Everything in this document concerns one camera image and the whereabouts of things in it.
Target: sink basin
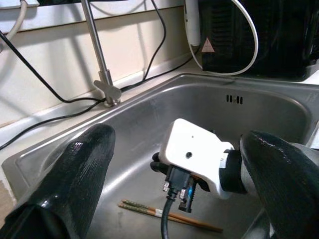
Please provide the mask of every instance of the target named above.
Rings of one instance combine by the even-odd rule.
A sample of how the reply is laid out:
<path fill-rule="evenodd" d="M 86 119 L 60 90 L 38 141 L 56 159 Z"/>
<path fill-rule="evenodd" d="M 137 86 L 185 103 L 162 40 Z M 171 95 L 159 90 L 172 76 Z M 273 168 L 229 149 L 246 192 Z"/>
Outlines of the sink basin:
<path fill-rule="evenodd" d="M 61 154 L 67 142 L 98 122 L 116 131 L 116 145 L 87 238 L 160 238 L 160 220 L 118 208 L 122 199 L 162 208 L 164 175 L 149 167 L 169 124 L 183 118 L 236 148 L 240 135 L 252 130 L 273 133 L 306 144 L 319 119 L 319 87 L 241 78 L 179 75 L 104 113 L 51 137 L 2 165 L 17 199 Z M 178 203 L 172 211 L 178 211 Z M 224 228 L 224 233 L 169 222 L 171 238 L 238 239 L 261 209 L 258 199 L 233 195 L 223 201 L 196 190 L 192 214 Z"/>

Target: kitchen counter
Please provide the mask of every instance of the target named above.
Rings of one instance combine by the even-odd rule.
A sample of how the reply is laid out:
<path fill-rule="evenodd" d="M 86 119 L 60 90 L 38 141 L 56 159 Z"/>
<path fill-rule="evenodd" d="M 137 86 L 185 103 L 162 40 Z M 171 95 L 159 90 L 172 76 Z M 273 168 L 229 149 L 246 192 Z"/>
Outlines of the kitchen counter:
<path fill-rule="evenodd" d="M 168 73 L 166 75 L 163 75 L 161 77 L 158 77 L 152 81 L 149 81 L 137 88 L 134 88 L 128 92 L 123 93 L 122 95 L 122 102 L 130 99 L 133 96 L 138 95 L 139 93 L 146 91 L 176 75 L 182 74 L 182 73 L 197 73 L 202 74 L 200 69 L 193 63 L 190 62 L 186 64 L 184 67 L 175 70 L 171 73 Z M 319 72 L 316 72 L 314 75 L 312 75 L 309 79 L 304 81 L 303 83 L 307 84 L 316 84 L 319 81 Z M 46 126 L 43 126 L 39 129 L 36 129 L 34 133 L 31 132 L 27 134 L 25 137 L 21 138 L 20 140 L 16 141 L 12 145 L 8 146 L 7 148 L 0 151 L 0 165 L 10 156 L 16 154 L 17 152 L 28 148 L 38 142 L 41 142 L 59 132 L 62 132 L 71 126 L 74 126 L 76 124 L 81 123 L 82 121 L 89 119 L 105 110 L 108 110 L 104 108 L 103 106 L 100 106 L 99 108 L 95 108 L 91 110 L 90 112 L 78 116 L 76 118 L 66 119 L 54 123 L 50 123 Z M 14 204 L 14 198 L 12 196 L 12 192 L 10 191 L 9 183 L 7 182 L 2 168 L 0 169 L 0 199 L 6 198 L 6 200 L 0 200 L 0 227 L 2 226 L 2 222 L 4 217 L 8 214 L 8 212 L 12 209 Z"/>

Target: cream wall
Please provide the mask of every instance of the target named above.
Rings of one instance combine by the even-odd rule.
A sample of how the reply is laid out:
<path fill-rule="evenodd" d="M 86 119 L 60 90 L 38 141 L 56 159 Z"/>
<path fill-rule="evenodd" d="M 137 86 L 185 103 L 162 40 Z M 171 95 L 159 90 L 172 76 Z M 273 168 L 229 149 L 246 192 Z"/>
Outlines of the cream wall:
<path fill-rule="evenodd" d="M 161 10 L 167 39 L 154 65 L 188 52 L 181 7 Z M 155 11 L 96 21 L 113 80 L 147 67 L 162 39 Z M 12 40 L 23 56 L 64 98 L 94 89 L 98 65 L 85 22 L 18 33 Z M 10 50 L 0 54 L 0 127 L 60 102 Z"/>

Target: wooden chopsticks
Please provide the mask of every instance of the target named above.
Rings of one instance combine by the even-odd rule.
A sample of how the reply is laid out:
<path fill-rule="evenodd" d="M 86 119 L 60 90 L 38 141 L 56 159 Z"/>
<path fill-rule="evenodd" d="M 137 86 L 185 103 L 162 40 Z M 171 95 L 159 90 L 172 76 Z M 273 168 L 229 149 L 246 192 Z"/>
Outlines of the wooden chopsticks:
<path fill-rule="evenodd" d="M 147 214 L 147 215 L 161 218 L 162 210 L 157 209 L 157 208 L 148 207 L 148 206 L 145 206 L 143 204 L 135 203 L 135 202 L 132 202 L 129 200 L 122 200 L 121 203 L 118 204 L 118 206 L 120 208 L 125 208 L 125 209 L 131 210 L 131 211 L 135 211 L 135 212 L 139 212 L 139 213 L 143 213 L 143 214 Z M 222 228 L 217 228 L 217 227 L 214 227 L 210 224 L 203 223 L 203 222 L 197 221 L 195 219 L 188 218 L 188 217 L 182 216 L 180 214 L 176 214 L 176 213 L 170 213 L 168 215 L 168 219 L 170 221 L 183 223 L 183 224 L 191 225 L 191 226 L 198 227 L 198 228 L 207 229 L 207 230 L 210 230 L 213 232 L 218 232 L 218 233 L 223 232 Z"/>

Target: red triangle label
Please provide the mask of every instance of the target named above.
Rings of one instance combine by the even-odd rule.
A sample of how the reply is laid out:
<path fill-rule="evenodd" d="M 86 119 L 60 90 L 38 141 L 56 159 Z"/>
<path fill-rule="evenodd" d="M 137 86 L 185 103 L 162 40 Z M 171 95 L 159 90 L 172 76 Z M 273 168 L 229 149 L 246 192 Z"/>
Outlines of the red triangle label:
<path fill-rule="evenodd" d="M 210 43 L 209 39 L 206 38 L 206 41 L 204 43 L 203 49 L 201 52 L 215 52 L 212 44 Z"/>

